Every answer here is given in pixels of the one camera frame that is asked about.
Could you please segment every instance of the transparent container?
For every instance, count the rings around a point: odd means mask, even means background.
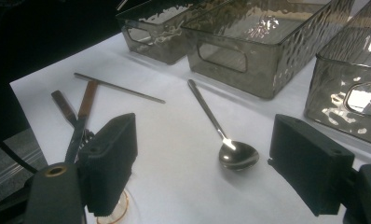
[[[371,143],[371,1],[318,53],[305,115]]]
[[[163,63],[186,56],[181,25],[227,0],[151,0],[116,15],[128,48]]]
[[[192,71],[273,98],[346,23],[353,0],[232,0],[183,25]]]

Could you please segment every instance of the white table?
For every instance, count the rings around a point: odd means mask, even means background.
[[[131,196],[124,223],[342,223],[338,216],[315,217],[291,186],[268,165],[274,116],[303,119],[353,151],[354,168],[371,163],[371,145],[303,117],[312,60],[271,101],[261,100],[192,73],[187,58],[175,65],[129,52],[122,34],[11,83],[48,164],[64,160],[73,128],[51,98],[60,90],[78,111],[85,79],[97,77],[166,101],[159,104],[99,86],[88,128],[97,133],[110,119],[136,114],[139,156],[126,187]],[[193,78],[212,112],[233,140],[260,153],[252,169],[222,168],[222,145],[187,86]],[[88,214],[88,222],[94,223]]]

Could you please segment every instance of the wire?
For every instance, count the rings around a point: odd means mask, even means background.
[[[24,161],[21,157],[19,157],[13,150],[11,150],[10,147],[6,145],[5,142],[3,142],[0,139],[0,148],[12,159],[14,160],[17,164],[28,170],[29,172],[35,174],[37,173],[37,170],[28,164],[26,161]]]

